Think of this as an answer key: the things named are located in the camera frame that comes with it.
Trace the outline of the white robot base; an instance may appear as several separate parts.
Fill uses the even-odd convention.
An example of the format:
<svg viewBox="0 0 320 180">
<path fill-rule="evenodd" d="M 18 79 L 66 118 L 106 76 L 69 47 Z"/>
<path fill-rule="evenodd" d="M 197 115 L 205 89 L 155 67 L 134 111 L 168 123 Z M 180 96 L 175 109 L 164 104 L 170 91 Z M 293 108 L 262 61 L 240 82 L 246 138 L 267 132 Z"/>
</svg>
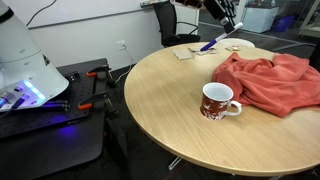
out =
<svg viewBox="0 0 320 180">
<path fill-rule="evenodd" d="M 0 111 L 40 107 L 68 86 L 27 27 L 0 0 Z"/>
</svg>

